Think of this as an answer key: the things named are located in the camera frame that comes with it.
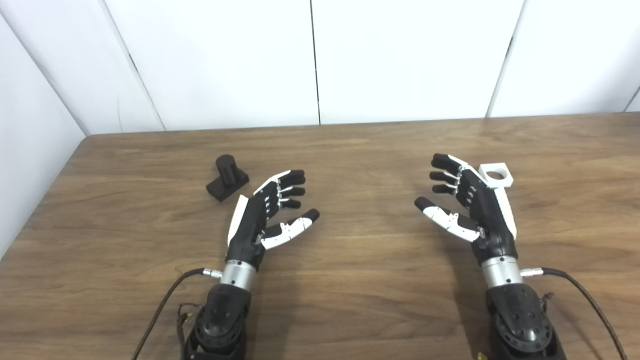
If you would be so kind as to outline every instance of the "cable connector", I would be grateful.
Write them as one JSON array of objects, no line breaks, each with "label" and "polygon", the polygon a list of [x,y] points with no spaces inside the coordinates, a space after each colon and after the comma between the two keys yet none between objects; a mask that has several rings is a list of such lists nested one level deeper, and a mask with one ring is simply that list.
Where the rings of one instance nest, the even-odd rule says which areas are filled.
[{"label": "cable connector", "polygon": [[522,277],[534,277],[545,275],[545,271],[542,268],[524,269],[520,271]]},{"label": "cable connector", "polygon": [[222,275],[224,273],[222,271],[219,270],[211,270],[211,269],[204,269],[204,271],[202,272],[202,275],[204,276],[211,276],[215,279],[222,279]]}]

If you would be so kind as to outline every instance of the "black block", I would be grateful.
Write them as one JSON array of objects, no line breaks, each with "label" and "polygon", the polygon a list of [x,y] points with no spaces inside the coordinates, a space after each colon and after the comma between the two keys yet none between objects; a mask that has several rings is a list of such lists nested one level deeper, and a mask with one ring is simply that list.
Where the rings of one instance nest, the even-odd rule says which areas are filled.
[{"label": "black block", "polygon": [[231,155],[220,156],[216,160],[220,177],[207,185],[207,191],[216,200],[223,202],[241,187],[249,183],[249,175],[240,170]]}]

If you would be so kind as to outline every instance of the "white wall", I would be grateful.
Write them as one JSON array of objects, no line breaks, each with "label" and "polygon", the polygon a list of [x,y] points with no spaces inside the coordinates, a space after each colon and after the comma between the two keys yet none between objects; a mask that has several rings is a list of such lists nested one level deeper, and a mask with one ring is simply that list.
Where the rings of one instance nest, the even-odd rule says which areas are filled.
[{"label": "white wall", "polygon": [[0,0],[0,11],[89,134],[163,130],[100,0]]},{"label": "white wall", "polygon": [[313,1],[322,123],[484,117],[522,3]]},{"label": "white wall", "polygon": [[627,112],[640,111],[640,95],[636,95]]},{"label": "white wall", "polygon": [[167,130],[318,125],[309,1],[107,4]]},{"label": "white wall", "polygon": [[640,86],[640,1],[529,0],[493,117],[622,112]]},{"label": "white wall", "polygon": [[0,258],[84,138],[0,17]]}]

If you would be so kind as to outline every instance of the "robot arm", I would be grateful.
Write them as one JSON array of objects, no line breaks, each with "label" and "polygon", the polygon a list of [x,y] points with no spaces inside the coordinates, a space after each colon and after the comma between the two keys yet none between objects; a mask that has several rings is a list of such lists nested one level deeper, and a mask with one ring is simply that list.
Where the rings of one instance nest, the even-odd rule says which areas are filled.
[{"label": "robot arm", "polygon": [[431,164],[444,171],[432,172],[430,178],[445,182],[434,186],[433,192],[455,196],[469,216],[452,213],[424,197],[415,205],[436,224],[471,243],[488,287],[493,356],[497,360],[566,359],[538,294],[520,274],[516,225],[504,187],[450,155],[436,154]]},{"label": "robot arm", "polygon": [[251,288],[265,252],[291,241],[320,217],[312,209],[299,218],[267,227],[283,208],[299,209],[290,196],[302,196],[306,181],[302,170],[283,172],[267,180],[252,198],[240,196],[227,239],[229,250],[220,283],[209,292],[183,356],[195,360],[244,360],[245,321],[251,305]]}]

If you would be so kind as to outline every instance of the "wooden table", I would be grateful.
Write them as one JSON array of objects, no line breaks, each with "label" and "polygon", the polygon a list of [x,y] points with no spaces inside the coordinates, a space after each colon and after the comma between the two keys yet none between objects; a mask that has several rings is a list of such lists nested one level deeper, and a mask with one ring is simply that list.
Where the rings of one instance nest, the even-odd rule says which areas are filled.
[{"label": "wooden table", "polygon": [[[178,276],[223,268],[238,195],[289,169],[320,221],[270,251],[253,289],[248,359],[472,359],[488,350],[484,279],[464,241],[414,207],[433,153],[506,162],[522,268],[566,270],[640,357],[640,113],[101,135],[78,148],[0,262],[0,358],[127,359]],[[252,181],[204,186],[233,154]],[[570,359],[616,359],[605,327],[558,278],[550,317]],[[141,359],[177,359],[174,294]]]}]

